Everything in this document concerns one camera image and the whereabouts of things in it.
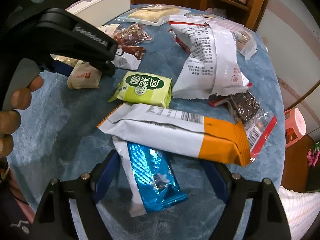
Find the round logo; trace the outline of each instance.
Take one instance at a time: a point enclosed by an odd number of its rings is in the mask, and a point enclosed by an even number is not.
[[[145,86],[137,86],[135,89],[134,89],[134,92],[136,93],[136,95],[138,96],[142,96],[144,95],[146,92],[147,92],[147,88]]]

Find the snack package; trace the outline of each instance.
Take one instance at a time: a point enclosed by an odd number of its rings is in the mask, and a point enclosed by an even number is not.
[[[237,41],[237,51],[244,56],[246,61],[257,52],[257,42],[252,36],[251,31],[239,23],[217,15],[189,14],[186,17],[191,19],[196,18],[197,20],[199,17],[203,17],[205,23],[214,23],[231,31]]]
[[[122,140],[171,153],[240,166],[250,162],[241,121],[232,124],[158,106],[124,103],[98,127]]]
[[[164,210],[187,199],[180,190],[167,153],[113,136],[132,191],[130,215]]]
[[[104,32],[106,35],[110,36],[111,38],[114,37],[114,33],[116,29],[119,27],[120,24],[108,24],[100,26],[98,29]]]
[[[139,24],[132,24],[127,28],[115,31],[113,37],[120,45],[134,46],[143,41],[152,41],[151,36],[146,33]]]
[[[172,89],[174,98],[208,99],[212,94],[227,96],[247,90],[249,81],[237,64],[236,42],[229,30],[216,24],[206,26],[201,17],[172,15],[169,24],[179,44],[190,50]]]
[[[171,83],[171,78],[128,71],[109,102],[118,98],[131,103],[168,108],[171,101]]]
[[[71,58],[71,57],[65,57],[65,56],[56,56],[54,60],[59,60],[63,63],[68,64],[71,67],[74,67],[78,63],[78,59]]]
[[[210,105],[218,106],[224,103],[228,103],[230,114],[240,119],[244,125],[253,162],[275,127],[277,118],[267,106],[258,103],[248,91],[210,102]]]
[[[115,67],[136,70],[146,52],[146,49],[139,46],[119,45],[115,59],[112,63]]]
[[[101,74],[89,62],[79,60],[68,77],[67,85],[71,89],[99,88]]]
[[[157,4],[132,9],[119,16],[116,20],[160,26],[169,21],[169,15],[184,15],[189,12],[191,11],[182,7]]]

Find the wooden floor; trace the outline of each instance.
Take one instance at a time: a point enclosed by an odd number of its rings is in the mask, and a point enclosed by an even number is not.
[[[287,190],[305,192],[309,171],[307,154],[314,143],[308,135],[305,135],[298,142],[286,148],[281,186]]]

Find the human hand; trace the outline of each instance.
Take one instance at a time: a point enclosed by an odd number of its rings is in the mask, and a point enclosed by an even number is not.
[[[16,90],[11,97],[11,104],[15,109],[27,109],[31,103],[31,92],[42,87],[44,80],[37,76],[28,88]],[[0,138],[0,157],[8,156],[13,150],[13,138],[11,134],[15,132],[21,123],[20,114],[13,110],[9,112],[0,112],[0,134],[5,134]]]

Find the green oval label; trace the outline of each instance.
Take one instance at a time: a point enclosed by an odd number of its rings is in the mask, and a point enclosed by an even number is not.
[[[131,75],[125,79],[129,86],[145,86],[147,89],[159,89],[164,86],[164,81],[157,77],[150,77],[148,75]]]

